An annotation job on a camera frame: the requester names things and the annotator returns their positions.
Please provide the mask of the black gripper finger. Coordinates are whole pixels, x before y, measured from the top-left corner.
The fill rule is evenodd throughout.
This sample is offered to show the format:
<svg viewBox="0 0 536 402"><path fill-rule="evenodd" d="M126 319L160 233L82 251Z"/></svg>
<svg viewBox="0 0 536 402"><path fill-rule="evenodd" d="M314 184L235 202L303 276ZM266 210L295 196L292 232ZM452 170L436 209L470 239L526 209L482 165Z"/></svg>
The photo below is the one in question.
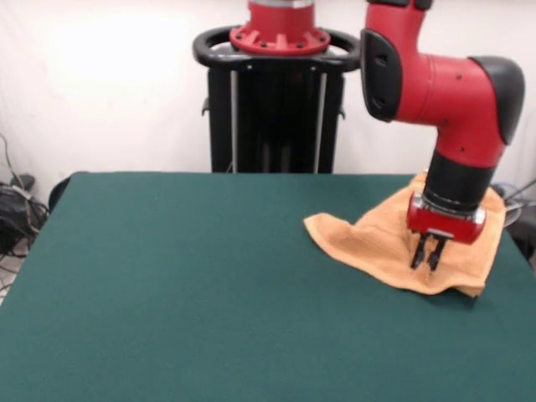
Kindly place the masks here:
<svg viewBox="0 0 536 402"><path fill-rule="evenodd" d="M437 266L439 265L441 254L445 249L445 246L446 239L437 237L435 248L431 251L427 261L431 271L435 271Z"/></svg>
<svg viewBox="0 0 536 402"><path fill-rule="evenodd" d="M422 233L420 234L417 246L415 248L415 253L413 256L413 259L410 263L410 267L412 269L416 269L425 258L425 245L428 240L428 234Z"/></svg>

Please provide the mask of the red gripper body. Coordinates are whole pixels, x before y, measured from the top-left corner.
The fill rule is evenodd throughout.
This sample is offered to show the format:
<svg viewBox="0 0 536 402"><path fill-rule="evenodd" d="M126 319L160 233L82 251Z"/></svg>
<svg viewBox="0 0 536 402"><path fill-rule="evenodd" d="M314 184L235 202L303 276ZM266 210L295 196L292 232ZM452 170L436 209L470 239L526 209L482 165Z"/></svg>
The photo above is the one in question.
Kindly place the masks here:
<svg viewBox="0 0 536 402"><path fill-rule="evenodd" d="M434 235L457 243L472 244L483 231L487 211L478 208L468 215L433 209L421 193L412 193L406 215L407 227L415 233Z"/></svg>

